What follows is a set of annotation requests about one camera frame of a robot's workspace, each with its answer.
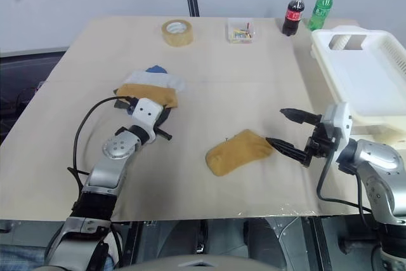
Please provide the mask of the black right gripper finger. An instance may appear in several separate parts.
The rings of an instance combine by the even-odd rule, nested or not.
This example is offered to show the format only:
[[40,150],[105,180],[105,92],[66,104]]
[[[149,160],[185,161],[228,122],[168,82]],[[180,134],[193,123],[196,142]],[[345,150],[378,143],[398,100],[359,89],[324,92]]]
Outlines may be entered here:
[[297,149],[293,144],[277,138],[266,137],[265,140],[281,154],[294,159],[302,165],[310,164],[308,154],[303,150]]
[[296,122],[298,124],[311,124],[317,125],[322,118],[322,115],[312,114],[310,112],[299,110],[299,109],[292,109],[292,108],[285,108],[280,109],[280,112],[290,121]]

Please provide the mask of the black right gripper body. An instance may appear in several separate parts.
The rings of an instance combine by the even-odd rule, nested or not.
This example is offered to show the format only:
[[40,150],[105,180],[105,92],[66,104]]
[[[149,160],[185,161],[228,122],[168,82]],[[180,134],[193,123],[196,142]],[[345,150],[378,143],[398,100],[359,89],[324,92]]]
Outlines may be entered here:
[[318,123],[306,143],[304,149],[306,157],[303,166],[308,167],[313,157],[327,157],[333,148],[333,144],[332,137],[327,134],[325,124]]

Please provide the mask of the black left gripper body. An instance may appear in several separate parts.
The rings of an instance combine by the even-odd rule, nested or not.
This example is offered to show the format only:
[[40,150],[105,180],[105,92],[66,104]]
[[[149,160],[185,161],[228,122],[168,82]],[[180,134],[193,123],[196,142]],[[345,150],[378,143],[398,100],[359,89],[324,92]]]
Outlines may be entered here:
[[161,126],[169,117],[170,113],[171,113],[172,108],[169,107],[164,107],[158,120],[157,120],[157,126]]

